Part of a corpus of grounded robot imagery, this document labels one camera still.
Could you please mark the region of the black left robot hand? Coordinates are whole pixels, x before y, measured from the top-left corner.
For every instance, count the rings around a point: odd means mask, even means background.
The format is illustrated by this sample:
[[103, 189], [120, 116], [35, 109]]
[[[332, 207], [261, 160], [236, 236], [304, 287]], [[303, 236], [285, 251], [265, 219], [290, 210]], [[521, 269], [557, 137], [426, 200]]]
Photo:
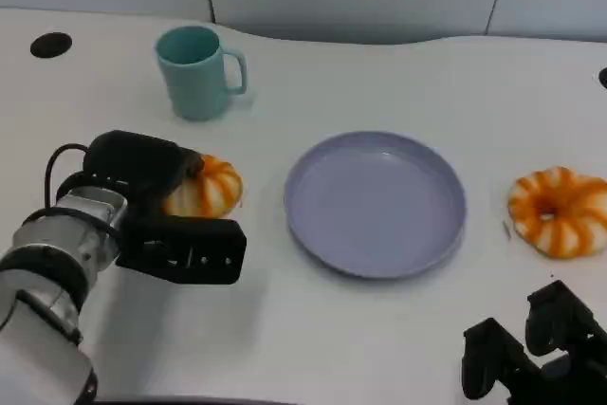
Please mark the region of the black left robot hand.
[[82, 173], [85, 184], [119, 193], [142, 211], [159, 212], [162, 203], [203, 168], [204, 159], [194, 150], [166, 139], [114, 130], [88, 146]]

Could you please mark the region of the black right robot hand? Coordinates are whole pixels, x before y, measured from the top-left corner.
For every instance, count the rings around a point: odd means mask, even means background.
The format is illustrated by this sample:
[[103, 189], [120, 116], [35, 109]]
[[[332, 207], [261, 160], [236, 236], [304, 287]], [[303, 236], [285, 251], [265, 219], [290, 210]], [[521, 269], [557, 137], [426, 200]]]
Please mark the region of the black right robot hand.
[[499, 382], [508, 404], [604, 404], [606, 331], [562, 281], [527, 297], [525, 343], [495, 319], [464, 332], [461, 385], [470, 400]]

